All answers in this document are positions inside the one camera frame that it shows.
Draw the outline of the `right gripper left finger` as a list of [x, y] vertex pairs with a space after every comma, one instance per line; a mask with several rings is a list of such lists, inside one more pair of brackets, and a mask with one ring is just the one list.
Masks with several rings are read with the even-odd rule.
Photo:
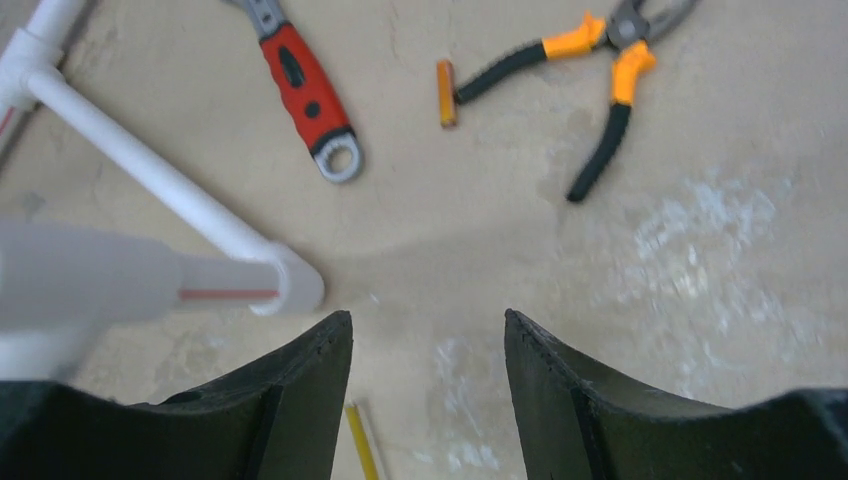
[[290, 343], [159, 404], [53, 381], [1, 385], [5, 479], [327, 479], [353, 349], [337, 311]]

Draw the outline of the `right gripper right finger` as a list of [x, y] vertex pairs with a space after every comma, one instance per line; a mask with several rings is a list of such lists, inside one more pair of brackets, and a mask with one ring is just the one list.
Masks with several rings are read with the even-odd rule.
[[744, 408], [687, 399], [505, 314], [505, 364], [531, 479], [843, 479], [847, 393], [800, 389]]

